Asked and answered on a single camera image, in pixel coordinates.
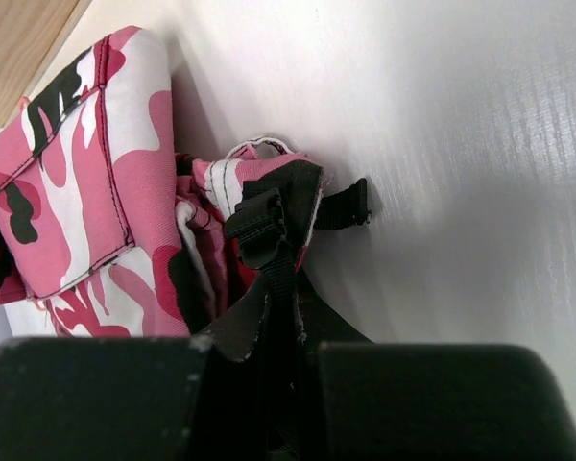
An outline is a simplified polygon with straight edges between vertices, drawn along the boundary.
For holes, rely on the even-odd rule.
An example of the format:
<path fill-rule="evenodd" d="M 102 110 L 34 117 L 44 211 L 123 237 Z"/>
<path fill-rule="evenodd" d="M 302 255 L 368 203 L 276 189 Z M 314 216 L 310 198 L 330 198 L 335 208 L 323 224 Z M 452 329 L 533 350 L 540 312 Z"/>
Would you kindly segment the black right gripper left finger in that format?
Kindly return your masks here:
<path fill-rule="evenodd" d="M 264 278 L 190 338 L 0 344 L 0 460 L 263 460 Z"/>

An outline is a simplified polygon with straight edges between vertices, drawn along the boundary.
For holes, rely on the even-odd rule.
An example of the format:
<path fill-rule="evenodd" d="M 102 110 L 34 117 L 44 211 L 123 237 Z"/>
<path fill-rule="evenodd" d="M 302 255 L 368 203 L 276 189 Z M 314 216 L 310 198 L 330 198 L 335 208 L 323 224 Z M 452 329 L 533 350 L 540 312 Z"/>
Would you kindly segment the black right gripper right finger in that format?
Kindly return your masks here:
<path fill-rule="evenodd" d="M 299 273 L 295 300 L 303 460 L 576 460 L 576 425 L 533 351 L 379 344 Z"/>

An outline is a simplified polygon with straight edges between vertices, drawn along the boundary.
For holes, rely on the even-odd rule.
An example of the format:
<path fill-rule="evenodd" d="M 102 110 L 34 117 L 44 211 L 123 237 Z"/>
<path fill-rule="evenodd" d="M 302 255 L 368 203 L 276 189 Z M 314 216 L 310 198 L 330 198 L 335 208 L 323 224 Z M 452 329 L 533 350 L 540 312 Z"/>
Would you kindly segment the pink camouflage trousers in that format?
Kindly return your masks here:
<path fill-rule="evenodd" d="M 136 26 L 85 49 L 0 130 L 0 304 L 59 336 L 190 336 L 315 231 L 366 223 L 368 185 L 261 136 L 207 161 L 174 147 L 164 45 Z"/>

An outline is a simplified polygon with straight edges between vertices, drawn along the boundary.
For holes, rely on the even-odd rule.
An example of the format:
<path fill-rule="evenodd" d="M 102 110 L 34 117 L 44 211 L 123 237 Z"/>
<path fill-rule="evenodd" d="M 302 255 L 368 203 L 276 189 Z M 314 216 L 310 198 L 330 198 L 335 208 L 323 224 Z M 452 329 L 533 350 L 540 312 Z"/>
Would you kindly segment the wooden clothes rack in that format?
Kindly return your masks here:
<path fill-rule="evenodd" d="M 31 93 L 89 3 L 0 0 L 0 127 Z"/>

